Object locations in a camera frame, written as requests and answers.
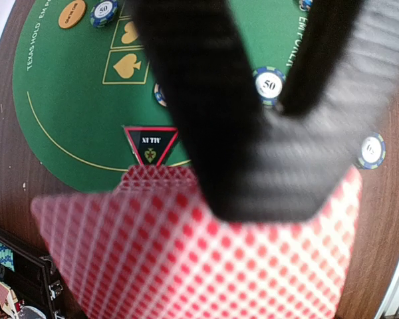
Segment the red black triangular button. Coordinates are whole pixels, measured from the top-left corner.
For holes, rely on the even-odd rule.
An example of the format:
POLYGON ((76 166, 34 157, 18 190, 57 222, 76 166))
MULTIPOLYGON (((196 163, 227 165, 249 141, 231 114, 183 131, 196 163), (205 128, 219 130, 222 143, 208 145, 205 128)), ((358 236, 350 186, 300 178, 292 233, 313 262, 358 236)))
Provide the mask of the red black triangular button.
POLYGON ((164 165, 178 141, 178 129, 171 126, 124 126, 135 164, 164 165))

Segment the orange round blind button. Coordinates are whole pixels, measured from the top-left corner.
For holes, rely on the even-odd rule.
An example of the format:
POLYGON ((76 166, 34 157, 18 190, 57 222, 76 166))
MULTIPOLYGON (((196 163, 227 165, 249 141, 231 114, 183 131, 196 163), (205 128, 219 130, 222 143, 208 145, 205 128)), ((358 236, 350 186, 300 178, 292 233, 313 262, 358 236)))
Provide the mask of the orange round blind button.
POLYGON ((70 29, 77 25, 86 13, 86 3, 83 0, 70 2, 61 12, 58 20, 59 27, 70 29))

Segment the pink backed card deck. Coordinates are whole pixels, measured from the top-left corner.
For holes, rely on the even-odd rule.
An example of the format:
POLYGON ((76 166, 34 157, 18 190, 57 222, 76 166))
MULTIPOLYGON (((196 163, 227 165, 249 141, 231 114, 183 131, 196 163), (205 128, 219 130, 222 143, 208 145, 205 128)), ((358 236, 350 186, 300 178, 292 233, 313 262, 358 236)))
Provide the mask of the pink backed card deck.
POLYGON ((134 166, 110 193, 38 197, 40 234, 89 318, 333 318, 362 179, 303 223, 228 223, 186 167, 134 166))

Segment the green blue chip mat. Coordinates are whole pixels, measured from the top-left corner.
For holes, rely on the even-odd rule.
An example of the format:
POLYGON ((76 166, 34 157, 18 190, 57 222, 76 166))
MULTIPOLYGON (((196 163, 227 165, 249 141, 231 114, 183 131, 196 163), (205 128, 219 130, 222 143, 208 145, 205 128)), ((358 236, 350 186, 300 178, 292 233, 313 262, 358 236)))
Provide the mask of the green blue chip mat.
POLYGON ((117 10, 117 0, 99 1, 90 11, 90 24, 96 28, 104 27, 113 20, 117 10))
POLYGON ((285 84, 285 75, 272 66, 262 66, 253 71, 256 90, 262 103, 275 106, 285 84))

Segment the green blue chip mat top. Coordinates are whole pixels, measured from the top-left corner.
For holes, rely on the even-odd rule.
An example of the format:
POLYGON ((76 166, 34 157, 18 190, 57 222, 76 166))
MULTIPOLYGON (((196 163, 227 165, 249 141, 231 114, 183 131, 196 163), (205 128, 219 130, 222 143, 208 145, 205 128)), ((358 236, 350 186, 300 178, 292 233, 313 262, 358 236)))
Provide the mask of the green blue chip mat top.
POLYGON ((96 28, 104 27, 113 20, 117 10, 117 0, 99 1, 90 11, 90 24, 96 28))

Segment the dark blue chip stack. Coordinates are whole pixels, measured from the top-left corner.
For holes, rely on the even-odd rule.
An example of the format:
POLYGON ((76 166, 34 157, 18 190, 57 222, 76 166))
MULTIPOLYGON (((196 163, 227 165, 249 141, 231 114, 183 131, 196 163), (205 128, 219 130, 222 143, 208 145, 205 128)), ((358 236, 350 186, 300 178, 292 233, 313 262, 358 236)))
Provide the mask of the dark blue chip stack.
POLYGON ((355 166, 359 169, 376 169, 384 161, 386 145, 383 137, 376 132, 362 142, 355 166))

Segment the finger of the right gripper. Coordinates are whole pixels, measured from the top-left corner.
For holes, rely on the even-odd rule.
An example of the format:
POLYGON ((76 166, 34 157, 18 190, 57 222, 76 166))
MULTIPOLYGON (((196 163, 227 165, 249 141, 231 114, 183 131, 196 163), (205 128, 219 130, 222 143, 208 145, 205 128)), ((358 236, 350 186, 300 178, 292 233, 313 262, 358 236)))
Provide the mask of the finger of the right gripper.
POLYGON ((399 87, 399 1, 317 1, 276 107, 259 99, 226 1, 134 1, 132 16, 213 214, 310 219, 399 87))

